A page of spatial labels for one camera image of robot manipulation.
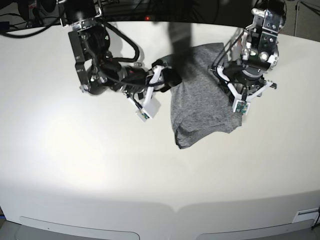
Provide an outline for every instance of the table surface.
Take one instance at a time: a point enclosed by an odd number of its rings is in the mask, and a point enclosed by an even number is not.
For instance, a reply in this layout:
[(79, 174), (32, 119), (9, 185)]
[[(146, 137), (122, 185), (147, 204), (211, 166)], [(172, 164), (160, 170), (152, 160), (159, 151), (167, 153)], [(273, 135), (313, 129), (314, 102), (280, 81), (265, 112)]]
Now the table surface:
[[(143, 49), (147, 68), (172, 53), (169, 36), (178, 42), (191, 30), (191, 45), (199, 46), (226, 43), (237, 31), (188, 23), (116, 25)], [(137, 232), (142, 240), (194, 239), (229, 230), (230, 205), (210, 206), (217, 220), (206, 216), (206, 203), (250, 205), (320, 189), (320, 43), (280, 35), (278, 66), (265, 76), (278, 89), (257, 98), (231, 134), (217, 132), (180, 150), (171, 93), (156, 94), (161, 108), (147, 123), (120, 93), (83, 94), (67, 32), (56, 26), (23, 40), (0, 37), (0, 205), (9, 221), (23, 216)], [(110, 37), (114, 56), (134, 54), (113, 32)], [(189, 215), (186, 209), (198, 205)], [(246, 218), (233, 229), (270, 224)]]

